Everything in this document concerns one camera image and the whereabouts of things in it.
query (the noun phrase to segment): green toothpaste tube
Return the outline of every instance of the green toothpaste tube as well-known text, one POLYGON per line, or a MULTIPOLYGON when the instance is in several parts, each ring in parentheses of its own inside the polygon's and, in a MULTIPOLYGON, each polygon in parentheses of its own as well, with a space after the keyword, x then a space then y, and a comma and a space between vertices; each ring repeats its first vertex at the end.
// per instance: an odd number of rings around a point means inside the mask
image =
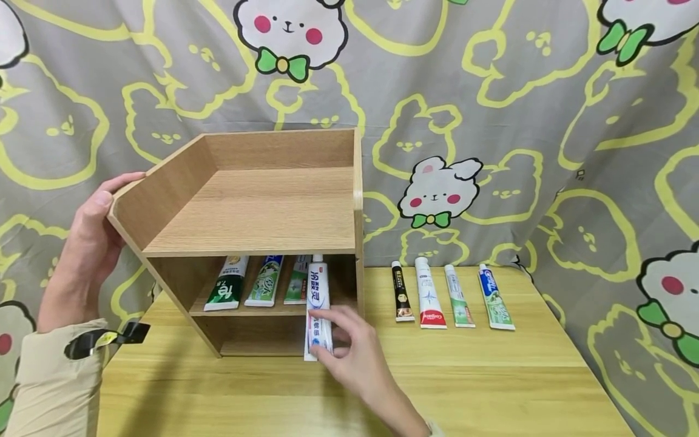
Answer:
POLYGON ((245 306, 274 306, 283 259, 283 255, 265 257, 260 273, 252 286, 252 291, 245 300, 245 306))
POLYGON ((294 262, 289 288, 284 296, 284 305, 305 305, 306 285, 308 283, 308 262, 310 256, 299 255, 294 262))
POLYGON ((514 323, 510 313, 505 308, 505 302, 500 296, 500 290, 495 283, 493 271, 485 264, 481 264, 478 270, 478 280, 483 290, 483 299, 485 300, 485 308, 488 311, 490 319, 490 327, 492 329, 507 329, 514 331, 514 323))
POLYGON ((456 276, 454 266, 447 264, 444 266, 444 273, 447 276, 447 286, 449 288, 449 298, 452 301, 452 310, 454 311, 454 323, 457 328, 475 328, 476 324, 471 317, 471 311, 468 309, 466 298, 463 297, 459 277, 456 276))
POLYGON ((234 310, 240 303, 248 257, 227 257, 204 311, 234 310))

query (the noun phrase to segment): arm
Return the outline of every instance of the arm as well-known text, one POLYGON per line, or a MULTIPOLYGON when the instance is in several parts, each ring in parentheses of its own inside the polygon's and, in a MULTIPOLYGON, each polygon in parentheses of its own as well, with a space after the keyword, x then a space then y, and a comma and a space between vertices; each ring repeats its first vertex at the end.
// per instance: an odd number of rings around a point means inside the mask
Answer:
POLYGON ((395 437, 442 435, 425 422, 396 384, 376 330, 369 323, 347 306, 312 310, 310 314, 338 325, 333 330, 333 338, 350 344, 348 348, 335 348, 333 354, 316 345, 311 353, 340 384, 358 396, 395 437))
POLYGON ((5 437, 91 437, 96 433, 103 350, 71 360, 65 347, 107 327, 98 319, 99 290, 123 241, 106 222, 112 193, 144 173, 104 182, 75 214, 56 271, 44 292, 37 332, 22 342, 17 396, 5 437))

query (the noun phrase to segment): cartoon bunny face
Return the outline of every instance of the cartoon bunny face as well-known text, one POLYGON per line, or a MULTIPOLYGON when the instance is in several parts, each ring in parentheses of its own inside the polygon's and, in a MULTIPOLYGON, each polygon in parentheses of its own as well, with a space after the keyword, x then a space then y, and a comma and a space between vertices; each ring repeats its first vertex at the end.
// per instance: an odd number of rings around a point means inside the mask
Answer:
POLYGON ((483 164, 477 159, 456 162, 448 167, 441 157, 419 162, 413 169, 410 185, 398 203, 401 215, 416 217, 448 213, 448 218, 458 217, 478 195, 479 187, 474 177, 482 167, 483 164))
POLYGON ((28 49, 20 19, 4 0, 0 0, 0 69, 17 64, 28 49))
POLYGON ((233 17, 248 47, 287 59, 303 55, 311 69, 335 61, 347 42, 341 10, 318 0, 242 0, 233 17))
POLYGON ((608 24, 621 20, 630 31, 650 24, 650 43, 669 42, 699 23, 699 0, 606 0, 600 11, 608 24))
POLYGON ((699 335, 699 242, 692 250, 668 258, 651 259, 640 278, 642 291, 657 299, 668 318, 685 331, 699 335))
POLYGON ((0 303, 0 402, 7 399, 15 385, 22 339, 32 332, 34 321, 21 303, 0 303))

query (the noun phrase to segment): hand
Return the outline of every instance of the hand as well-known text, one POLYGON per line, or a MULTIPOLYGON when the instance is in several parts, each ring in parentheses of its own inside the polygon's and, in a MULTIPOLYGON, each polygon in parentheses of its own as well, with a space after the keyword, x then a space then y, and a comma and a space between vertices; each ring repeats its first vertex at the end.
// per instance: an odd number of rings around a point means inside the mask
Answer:
POLYGON ((144 176, 143 172, 125 173, 107 180, 78 208, 41 301, 38 332, 88 322, 99 316, 99 290, 114 271, 124 247, 124 241, 106 219, 112 194, 144 176))
POLYGON ((396 436, 430 436, 429 427, 396 384, 376 330, 348 306, 309 313, 336 324, 333 339, 349 344, 347 348, 334 348, 334 356, 322 346, 310 348, 330 374, 358 396, 396 436))

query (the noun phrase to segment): cartoon print curtain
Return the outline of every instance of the cartoon print curtain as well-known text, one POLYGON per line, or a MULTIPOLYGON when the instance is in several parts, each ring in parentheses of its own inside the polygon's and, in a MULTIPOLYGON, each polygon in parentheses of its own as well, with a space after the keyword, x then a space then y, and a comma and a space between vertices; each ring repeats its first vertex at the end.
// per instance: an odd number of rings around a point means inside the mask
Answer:
MULTIPOLYGON (((359 126, 367 264, 512 265, 699 436, 699 0, 0 0, 0 434, 73 211, 200 132, 359 126)), ((125 253, 115 328, 157 293, 125 253)))

